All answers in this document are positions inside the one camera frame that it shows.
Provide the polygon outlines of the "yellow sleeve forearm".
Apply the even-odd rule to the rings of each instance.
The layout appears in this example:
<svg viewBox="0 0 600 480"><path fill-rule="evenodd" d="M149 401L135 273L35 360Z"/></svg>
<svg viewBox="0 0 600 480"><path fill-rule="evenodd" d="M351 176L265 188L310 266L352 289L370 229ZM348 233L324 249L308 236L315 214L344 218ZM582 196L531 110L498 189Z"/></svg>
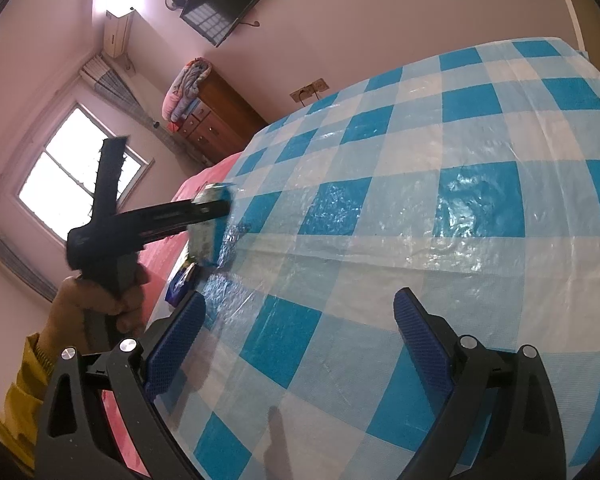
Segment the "yellow sleeve forearm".
<svg viewBox="0 0 600 480"><path fill-rule="evenodd" d="M34 475L38 423L55 368L44 346L44 335L42 332L27 336L20 369L6 392L0 414L0 442L27 478Z"/></svg>

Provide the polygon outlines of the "left hand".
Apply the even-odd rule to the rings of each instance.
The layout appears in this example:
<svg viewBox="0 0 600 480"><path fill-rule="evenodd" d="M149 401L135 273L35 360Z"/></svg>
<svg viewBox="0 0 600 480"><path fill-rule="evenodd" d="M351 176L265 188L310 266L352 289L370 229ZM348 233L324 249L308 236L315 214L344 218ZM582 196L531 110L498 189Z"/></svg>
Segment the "left hand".
<svg viewBox="0 0 600 480"><path fill-rule="evenodd" d="M99 352L102 346L96 342L96 336L101 328L102 334L107 335L107 318L114 321L120 334L138 336L145 328L143 286L148 282L149 275L141 264L135 268L133 284L120 297L91 280L66 278L50 306L36 350L52 361L68 347L82 354Z"/></svg>

